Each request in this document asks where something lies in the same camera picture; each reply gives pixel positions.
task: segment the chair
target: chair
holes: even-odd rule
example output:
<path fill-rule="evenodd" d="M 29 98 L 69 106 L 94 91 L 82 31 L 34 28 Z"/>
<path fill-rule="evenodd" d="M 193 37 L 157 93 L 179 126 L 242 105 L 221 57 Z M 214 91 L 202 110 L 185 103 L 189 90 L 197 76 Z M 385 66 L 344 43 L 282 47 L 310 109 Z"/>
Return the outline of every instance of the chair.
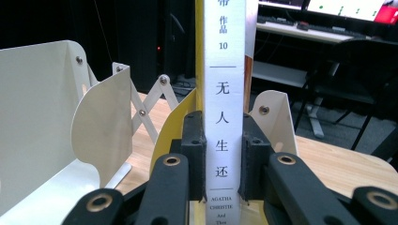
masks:
<path fill-rule="evenodd" d="M 354 106 L 366 106 L 366 119 L 351 149 L 360 141 L 370 119 L 377 110 L 383 89 L 398 73 L 398 43 L 350 39 L 330 48 L 307 73 L 302 89 L 306 93 L 295 123 L 295 130 L 310 98 L 333 99 L 346 102 L 348 110 L 338 124 L 353 110 Z"/>

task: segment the wooden surface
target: wooden surface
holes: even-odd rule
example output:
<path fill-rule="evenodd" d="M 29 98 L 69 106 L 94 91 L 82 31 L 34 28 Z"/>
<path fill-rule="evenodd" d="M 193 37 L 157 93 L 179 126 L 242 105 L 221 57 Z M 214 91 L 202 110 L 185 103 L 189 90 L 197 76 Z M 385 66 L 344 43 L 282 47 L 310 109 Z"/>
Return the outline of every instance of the wooden surface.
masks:
<path fill-rule="evenodd" d="M 149 113 L 158 132 L 170 112 L 167 102 L 160 99 Z M 363 186 L 384 188 L 398 195 L 398 173 L 386 161 L 299 136 L 297 144 L 300 157 L 328 188 L 348 197 L 355 188 Z M 149 179 L 150 160 L 155 147 L 143 125 L 133 136 L 132 145 L 132 154 L 127 159 L 132 169 L 116 187 L 123 194 Z"/>

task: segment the monitor screen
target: monitor screen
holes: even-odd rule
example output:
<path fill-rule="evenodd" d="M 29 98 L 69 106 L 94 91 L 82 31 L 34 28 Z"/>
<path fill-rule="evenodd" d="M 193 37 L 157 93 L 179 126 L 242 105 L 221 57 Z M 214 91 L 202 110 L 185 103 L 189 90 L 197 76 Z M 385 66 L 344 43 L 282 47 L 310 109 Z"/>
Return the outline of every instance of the monitor screen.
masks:
<path fill-rule="evenodd" d="M 398 0 L 310 0 L 306 9 L 346 18 L 395 24 Z"/>
<path fill-rule="evenodd" d="M 259 5 L 269 6 L 274 8 L 288 8 L 294 10 L 301 10 L 304 0 L 260 0 Z"/>

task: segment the wooden table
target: wooden table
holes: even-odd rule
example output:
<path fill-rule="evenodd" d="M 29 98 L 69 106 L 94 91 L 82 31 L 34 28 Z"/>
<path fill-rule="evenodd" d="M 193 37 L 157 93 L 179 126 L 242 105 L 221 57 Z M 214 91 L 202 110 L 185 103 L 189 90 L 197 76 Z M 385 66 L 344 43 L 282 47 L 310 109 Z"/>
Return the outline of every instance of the wooden table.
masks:
<path fill-rule="evenodd" d="M 167 102 L 160 99 L 149 113 L 158 132 L 170 112 Z M 144 126 L 140 126 L 134 134 L 132 144 L 132 154 L 127 159 L 132 169 L 116 187 L 123 194 L 149 179 L 155 146 Z M 300 157 L 328 188 L 347 197 L 351 197 L 355 188 L 363 186 L 384 188 L 398 195 L 398 173 L 386 161 L 299 136 L 297 144 Z"/>

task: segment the computer monitor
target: computer monitor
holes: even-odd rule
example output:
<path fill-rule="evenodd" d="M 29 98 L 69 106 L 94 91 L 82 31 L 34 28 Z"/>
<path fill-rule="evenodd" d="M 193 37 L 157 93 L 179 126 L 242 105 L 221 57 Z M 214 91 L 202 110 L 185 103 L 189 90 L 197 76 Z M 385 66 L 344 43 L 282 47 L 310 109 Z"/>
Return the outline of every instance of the computer monitor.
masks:
<path fill-rule="evenodd" d="M 304 9 L 375 23 L 395 24 L 398 20 L 398 0 L 308 0 Z"/>
<path fill-rule="evenodd" d="M 301 10 L 303 3 L 304 0 L 260 0 L 258 2 L 258 4 L 261 6 L 293 10 Z"/>

